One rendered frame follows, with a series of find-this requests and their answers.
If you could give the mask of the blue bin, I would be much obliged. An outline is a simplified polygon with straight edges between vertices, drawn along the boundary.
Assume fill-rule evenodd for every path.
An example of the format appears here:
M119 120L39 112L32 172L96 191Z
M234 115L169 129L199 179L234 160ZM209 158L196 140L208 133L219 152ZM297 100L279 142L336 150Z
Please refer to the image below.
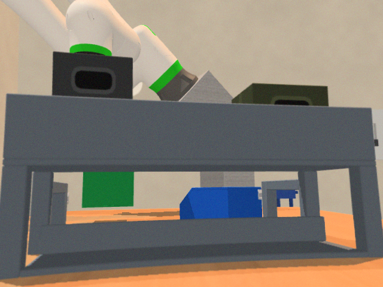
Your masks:
M262 217L261 187L191 188L180 203L180 219Z

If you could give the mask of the black rectangular case with oval handle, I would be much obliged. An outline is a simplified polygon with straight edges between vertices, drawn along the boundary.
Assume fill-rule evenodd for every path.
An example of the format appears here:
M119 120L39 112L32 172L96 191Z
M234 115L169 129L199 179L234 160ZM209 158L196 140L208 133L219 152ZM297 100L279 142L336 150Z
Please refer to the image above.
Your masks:
M133 99L133 58L54 51L52 95Z

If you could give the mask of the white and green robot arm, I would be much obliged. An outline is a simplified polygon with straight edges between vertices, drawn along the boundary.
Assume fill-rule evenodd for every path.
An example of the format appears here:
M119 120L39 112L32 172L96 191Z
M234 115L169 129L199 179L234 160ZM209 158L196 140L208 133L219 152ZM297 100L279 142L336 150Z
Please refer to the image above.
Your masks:
M1 1L54 51L132 57L133 89L145 83L160 100L180 100L198 80L149 27L132 29L108 0L68 0L66 18L51 0Z

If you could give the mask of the grey shelf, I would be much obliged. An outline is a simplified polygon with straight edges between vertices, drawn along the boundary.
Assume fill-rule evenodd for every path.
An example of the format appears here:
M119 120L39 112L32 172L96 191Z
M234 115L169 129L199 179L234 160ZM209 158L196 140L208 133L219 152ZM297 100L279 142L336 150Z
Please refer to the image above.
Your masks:
M0 280L383 258L371 108L7 93L3 158ZM347 168L356 249L326 241L320 216L317 171ZM263 217L66 224L68 183L53 181L54 172L298 172L298 179L262 181ZM277 190L299 190L300 216L270 217L278 216ZM27 245L39 256L26 266Z

